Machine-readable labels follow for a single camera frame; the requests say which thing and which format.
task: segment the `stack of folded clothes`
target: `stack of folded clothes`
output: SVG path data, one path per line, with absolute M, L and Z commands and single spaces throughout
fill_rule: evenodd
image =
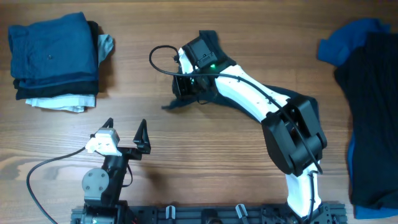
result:
M 113 49 L 108 34 L 82 12 L 9 27 L 16 99 L 32 106 L 83 112 L 95 107 L 98 66 Z

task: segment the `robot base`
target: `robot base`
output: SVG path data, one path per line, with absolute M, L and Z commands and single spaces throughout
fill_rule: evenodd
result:
M 217 211 L 218 218 L 223 224 L 303 223 L 302 220 L 299 220 L 292 214 L 286 203 L 246 207 L 248 213 L 247 222 L 243 222 L 242 219 L 238 218 L 235 207 L 176 207 L 174 220 L 166 219 L 166 208 L 153 206 L 130 206 L 129 208 L 135 214 L 134 222 L 132 223 L 136 224 L 206 224 L 206 220 L 202 219 L 202 217 L 203 212 L 208 209 Z M 81 223 L 80 217 L 82 211 L 72 210 L 71 223 Z M 322 203 L 314 211 L 311 224 L 347 224 L 345 205 L 340 203 Z

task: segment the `wooden table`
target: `wooden table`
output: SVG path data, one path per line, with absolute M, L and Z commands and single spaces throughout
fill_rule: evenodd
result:
M 318 181 L 321 198 L 345 203 L 349 223 L 398 222 L 397 218 L 353 218 L 345 159 L 352 119 L 333 78 L 333 66 L 316 56 L 319 40 L 348 21 L 379 17 L 397 30 L 396 3 L 37 2 L 44 4 L 0 5 L 0 223 L 48 223 L 27 191 L 28 171 L 43 160 L 81 148 L 109 117 L 114 118 L 122 146 L 133 145 L 142 118 L 148 122 L 152 153 L 142 161 L 129 163 L 134 182 L 121 194 L 130 205 L 285 202 L 285 177 L 267 154 L 259 124 L 238 110 L 211 103 L 193 103 L 174 111 L 160 108 L 174 99 L 172 77 L 149 65 L 150 50 L 162 44 L 180 47 L 205 29 L 217 30 L 223 50 L 259 82 L 318 100 L 328 138 L 322 159 L 325 173 Z M 78 11 L 96 21 L 116 42 L 115 53 L 100 66 L 102 93 L 97 107 L 74 114 L 32 108 L 23 100 L 16 101 L 7 27 Z M 172 51 L 160 51 L 155 62 L 166 70 L 175 70 L 172 56 Z M 32 175 L 33 191 L 54 219 L 69 223 L 70 210 L 84 203 L 82 177 L 102 162 L 99 155 L 82 152 L 43 166 Z

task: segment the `dark blue cloth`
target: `dark blue cloth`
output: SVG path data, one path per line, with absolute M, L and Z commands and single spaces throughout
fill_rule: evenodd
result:
M 9 27 L 11 75 L 23 88 L 98 79 L 98 58 L 82 12 Z
M 378 19 L 360 19 L 354 21 L 335 31 L 328 40 L 321 40 L 318 59 L 339 67 L 346 62 L 355 48 L 363 46 L 366 43 L 368 32 L 388 33 L 390 32 L 390 25 L 382 24 Z M 355 138 L 353 133 L 347 153 L 351 185 L 354 184 L 354 149 Z M 398 210 L 391 208 L 380 208 L 377 210 L 355 206 L 354 212 L 357 219 L 387 218 L 398 215 Z

